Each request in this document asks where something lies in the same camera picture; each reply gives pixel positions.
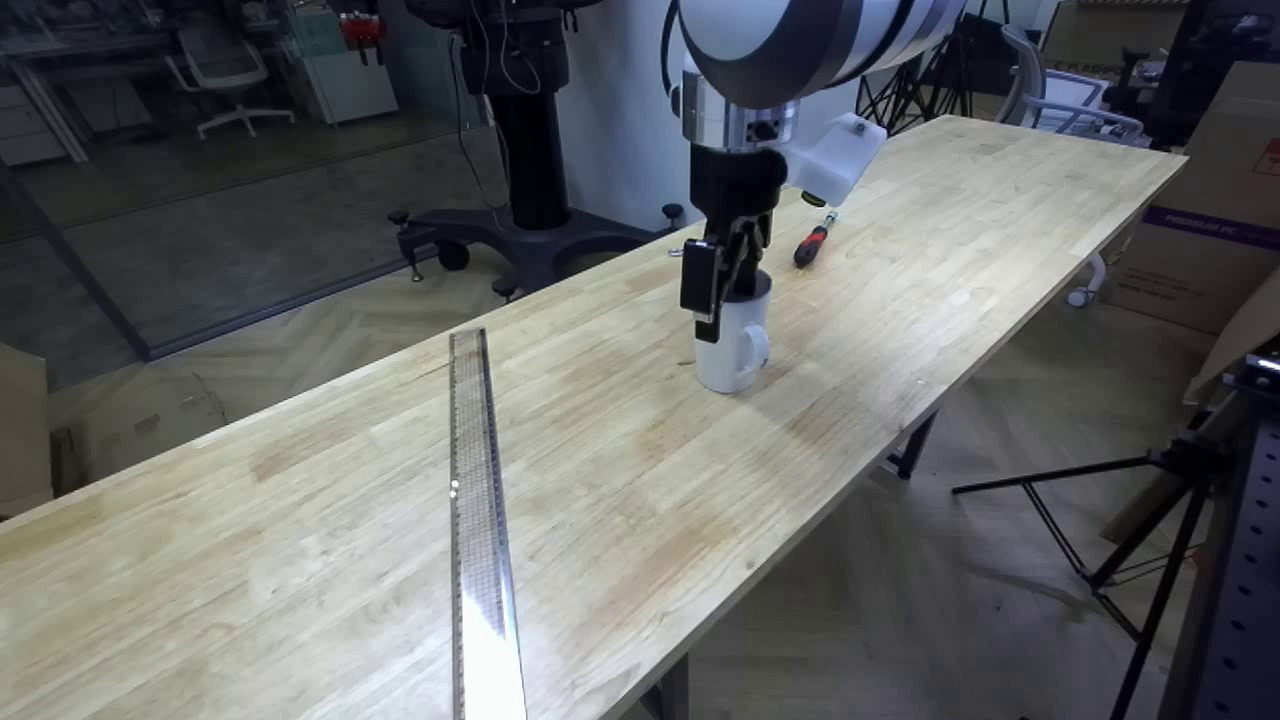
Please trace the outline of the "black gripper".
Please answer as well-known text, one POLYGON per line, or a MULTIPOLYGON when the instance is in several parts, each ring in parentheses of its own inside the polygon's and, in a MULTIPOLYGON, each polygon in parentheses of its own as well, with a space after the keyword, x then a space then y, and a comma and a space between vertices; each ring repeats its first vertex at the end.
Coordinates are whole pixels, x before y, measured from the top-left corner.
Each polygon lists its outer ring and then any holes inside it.
MULTIPOLYGON (((680 306, 694 317, 707 317, 715 310, 721 290, 721 249, 750 219, 769 219, 780 205, 780 186, 787 181, 787 164, 780 152, 714 152, 694 147, 694 205, 706 213, 706 240, 685 245, 680 260, 680 306)), ((759 269, 759 254, 746 254, 734 266, 734 302, 756 302, 769 292, 769 274, 759 269)))

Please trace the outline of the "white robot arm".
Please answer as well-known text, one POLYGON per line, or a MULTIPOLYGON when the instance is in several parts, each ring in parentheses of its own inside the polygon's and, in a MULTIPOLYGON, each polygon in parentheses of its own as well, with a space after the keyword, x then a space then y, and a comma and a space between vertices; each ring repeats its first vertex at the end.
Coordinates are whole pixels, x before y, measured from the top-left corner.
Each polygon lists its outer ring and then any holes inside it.
POLYGON ((843 205, 890 133, 856 114, 796 139, 802 106, 933 54, 964 0, 673 0, 685 40, 675 115, 706 236, 685 245, 680 306, 715 323, 759 290, 780 187, 843 205))

